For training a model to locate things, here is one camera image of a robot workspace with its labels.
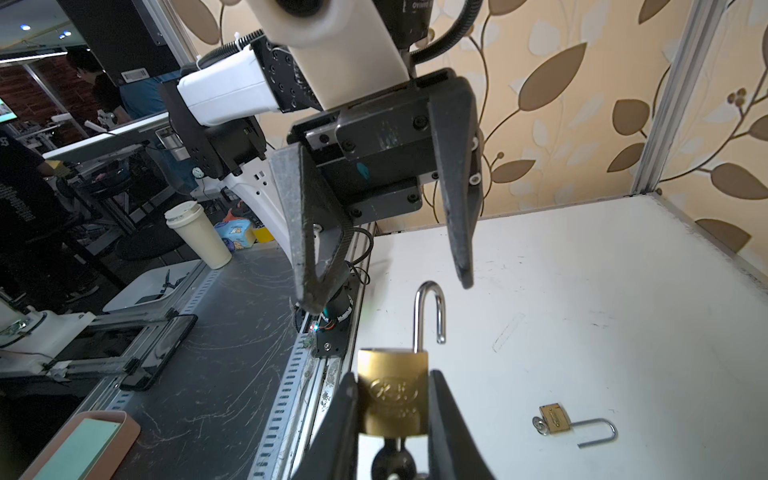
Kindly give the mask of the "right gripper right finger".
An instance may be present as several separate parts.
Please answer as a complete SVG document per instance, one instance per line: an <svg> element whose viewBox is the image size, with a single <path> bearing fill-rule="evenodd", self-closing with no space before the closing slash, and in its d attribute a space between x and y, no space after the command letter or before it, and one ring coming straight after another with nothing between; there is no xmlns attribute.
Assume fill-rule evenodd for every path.
<svg viewBox="0 0 768 480"><path fill-rule="evenodd" d="M494 479L439 370L429 373L428 387L428 478Z"/></svg>

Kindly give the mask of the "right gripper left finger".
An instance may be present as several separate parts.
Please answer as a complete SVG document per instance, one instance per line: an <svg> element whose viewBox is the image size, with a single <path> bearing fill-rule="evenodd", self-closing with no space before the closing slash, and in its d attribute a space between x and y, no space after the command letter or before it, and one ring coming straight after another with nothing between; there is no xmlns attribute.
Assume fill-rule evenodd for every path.
<svg viewBox="0 0 768 480"><path fill-rule="evenodd" d="M356 479L359 395L355 374L347 372L332 398L315 440L293 479Z"/></svg>

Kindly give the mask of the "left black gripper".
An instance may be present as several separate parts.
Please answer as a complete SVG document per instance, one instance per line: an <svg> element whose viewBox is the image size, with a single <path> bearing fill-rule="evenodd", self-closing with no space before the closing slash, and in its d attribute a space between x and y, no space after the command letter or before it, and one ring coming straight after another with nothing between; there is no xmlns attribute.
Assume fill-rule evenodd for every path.
<svg viewBox="0 0 768 480"><path fill-rule="evenodd" d="M414 212L421 185L436 180L457 276L474 285L483 139L465 78L445 68L411 79L299 121L287 140L270 166L301 308L322 313L347 281L351 220Z"/></svg>

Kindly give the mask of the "small brass padlock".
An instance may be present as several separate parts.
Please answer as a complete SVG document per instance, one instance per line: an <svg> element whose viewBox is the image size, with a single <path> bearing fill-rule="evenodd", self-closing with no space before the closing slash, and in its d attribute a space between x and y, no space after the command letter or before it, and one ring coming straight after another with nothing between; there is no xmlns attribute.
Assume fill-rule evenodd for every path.
<svg viewBox="0 0 768 480"><path fill-rule="evenodd" d="M572 421L565 409L559 403L547 404L539 407L539 415L534 416L531 423L535 430L542 436L559 434L574 430L578 427L595 425L606 426L609 434L602 438L596 438L577 444L579 449L591 448L609 444L618 439L618 430L613 422L605 418L593 418L587 420Z"/></svg>

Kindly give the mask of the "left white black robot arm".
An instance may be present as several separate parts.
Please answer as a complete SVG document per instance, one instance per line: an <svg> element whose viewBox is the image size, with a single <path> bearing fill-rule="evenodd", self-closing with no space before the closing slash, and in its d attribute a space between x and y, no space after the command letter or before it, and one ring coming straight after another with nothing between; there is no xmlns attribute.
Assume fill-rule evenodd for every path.
<svg viewBox="0 0 768 480"><path fill-rule="evenodd" d="M481 3L428 38L428 1L254 1L260 29L161 89L170 125L205 177L244 200L287 254L297 301L320 315L351 274L354 229L421 207L438 182L457 276L472 287L483 135L469 82L418 76Z"/></svg>

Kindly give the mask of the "colourful tissue pack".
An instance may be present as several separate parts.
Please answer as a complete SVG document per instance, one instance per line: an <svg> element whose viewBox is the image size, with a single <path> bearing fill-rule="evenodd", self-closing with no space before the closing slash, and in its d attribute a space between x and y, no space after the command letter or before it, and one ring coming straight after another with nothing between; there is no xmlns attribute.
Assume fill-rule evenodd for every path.
<svg viewBox="0 0 768 480"><path fill-rule="evenodd" d="M214 229L230 252L250 249L257 242L252 222L248 219L222 221Z"/></svg>

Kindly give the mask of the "white paper coffee cup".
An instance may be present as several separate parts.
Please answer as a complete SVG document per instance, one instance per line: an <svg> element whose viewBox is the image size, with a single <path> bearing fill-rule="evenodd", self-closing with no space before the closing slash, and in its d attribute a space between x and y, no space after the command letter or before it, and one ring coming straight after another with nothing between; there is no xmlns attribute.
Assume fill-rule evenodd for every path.
<svg viewBox="0 0 768 480"><path fill-rule="evenodd" d="M232 253L216 232L204 208L194 200L182 202L164 213L166 224L211 269L224 267Z"/></svg>

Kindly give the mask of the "black smartphone on bench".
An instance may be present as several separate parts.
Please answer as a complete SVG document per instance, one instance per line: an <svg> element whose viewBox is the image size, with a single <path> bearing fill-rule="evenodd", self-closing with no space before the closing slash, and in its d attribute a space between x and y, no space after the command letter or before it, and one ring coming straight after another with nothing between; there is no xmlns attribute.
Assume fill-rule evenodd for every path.
<svg viewBox="0 0 768 480"><path fill-rule="evenodd" d="M194 314L178 315L172 318L166 332L160 336L144 359L136 367L129 369L120 383L120 389L122 391L148 390L156 382L179 345L189 335L197 320L198 316Z"/></svg>

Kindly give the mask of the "pink cased phone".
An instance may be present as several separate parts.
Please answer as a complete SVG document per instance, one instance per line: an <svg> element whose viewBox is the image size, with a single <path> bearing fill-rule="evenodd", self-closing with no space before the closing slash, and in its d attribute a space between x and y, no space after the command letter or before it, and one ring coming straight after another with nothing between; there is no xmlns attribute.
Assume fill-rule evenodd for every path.
<svg viewBox="0 0 768 480"><path fill-rule="evenodd" d="M21 479L111 479L141 433L120 410L72 417L21 475Z"/></svg>

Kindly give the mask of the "white plastic tray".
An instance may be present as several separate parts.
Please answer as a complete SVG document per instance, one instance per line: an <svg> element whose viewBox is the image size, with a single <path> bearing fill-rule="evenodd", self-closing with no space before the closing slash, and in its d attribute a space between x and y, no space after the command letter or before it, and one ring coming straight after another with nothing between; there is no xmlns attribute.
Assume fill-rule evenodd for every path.
<svg viewBox="0 0 768 480"><path fill-rule="evenodd" d="M160 306L178 297L202 266L201 260L191 260L146 271L114 296L102 311L124 313Z"/></svg>

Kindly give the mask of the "person in background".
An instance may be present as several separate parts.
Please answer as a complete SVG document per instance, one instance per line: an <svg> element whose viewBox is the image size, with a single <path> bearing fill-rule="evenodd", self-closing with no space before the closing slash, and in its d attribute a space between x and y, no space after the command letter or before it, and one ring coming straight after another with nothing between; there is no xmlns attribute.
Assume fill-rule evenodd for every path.
<svg viewBox="0 0 768 480"><path fill-rule="evenodd" d="M158 86L180 77L180 72L176 71L116 86L96 57L86 49L69 51L66 61L79 78L91 85L94 98L104 111L116 116L118 124L165 111Z"/></svg>

